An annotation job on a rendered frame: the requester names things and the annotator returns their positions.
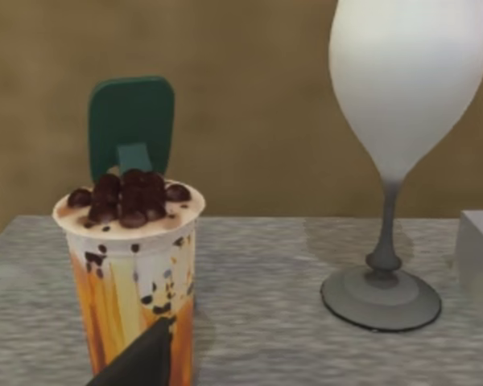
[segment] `glass base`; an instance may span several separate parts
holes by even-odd
[[[385,277],[367,267],[338,271],[320,293],[338,318],[367,330],[406,332],[433,323],[440,315],[440,296],[425,281],[403,271]]]

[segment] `brown background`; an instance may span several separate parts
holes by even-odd
[[[377,216],[378,175],[328,78],[333,0],[0,0],[0,230],[89,181],[91,88],[166,76],[168,175],[210,215]],[[400,216],[483,208],[483,85],[413,170]]]

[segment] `table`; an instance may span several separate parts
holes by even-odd
[[[483,386],[483,322],[451,271],[457,220],[398,220],[396,246],[444,301],[421,331],[334,318],[320,284],[361,264],[379,220],[205,218],[198,228],[196,384]],[[61,231],[20,216],[0,235],[0,386],[84,385],[85,337]]]

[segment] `goblet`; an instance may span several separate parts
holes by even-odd
[[[460,120],[483,78],[483,0],[339,0],[329,44],[341,110],[382,179],[382,228],[368,267],[324,281],[324,304],[373,331],[436,320],[439,295],[400,270],[392,231],[403,180]]]

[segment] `dark green paddle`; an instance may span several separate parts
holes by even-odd
[[[118,166],[164,175],[171,148],[175,97],[160,76],[101,82],[89,102],[89,165],[96,182]]]

